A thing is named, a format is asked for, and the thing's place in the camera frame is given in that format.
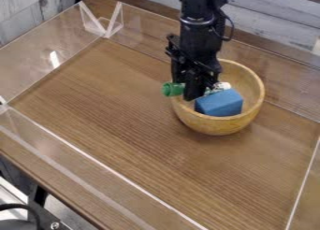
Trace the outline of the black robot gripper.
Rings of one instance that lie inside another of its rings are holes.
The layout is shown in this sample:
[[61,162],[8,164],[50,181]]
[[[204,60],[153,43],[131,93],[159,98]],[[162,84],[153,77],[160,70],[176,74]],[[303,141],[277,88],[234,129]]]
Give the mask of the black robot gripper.
[[222,71],[216,60],[220,39],[215,34],[168,34],[166,39],[164,52],[171,58],[171,78],[175,83],[184,81],[183,99],[191,101],[203,96],[206,89],[212,89],[216,83],[216,76]]

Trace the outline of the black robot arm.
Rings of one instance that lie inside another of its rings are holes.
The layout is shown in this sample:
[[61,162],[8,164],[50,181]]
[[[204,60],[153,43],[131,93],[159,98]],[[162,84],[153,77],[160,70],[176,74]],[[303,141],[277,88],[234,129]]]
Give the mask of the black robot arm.
[[171,80],[183,84],[183,99],[191,101],[214,88],[222,67],[216,54],[224,36],[222,11],[227,0],[179,0],[179,34],[168,34],[166,54],[171,58]]

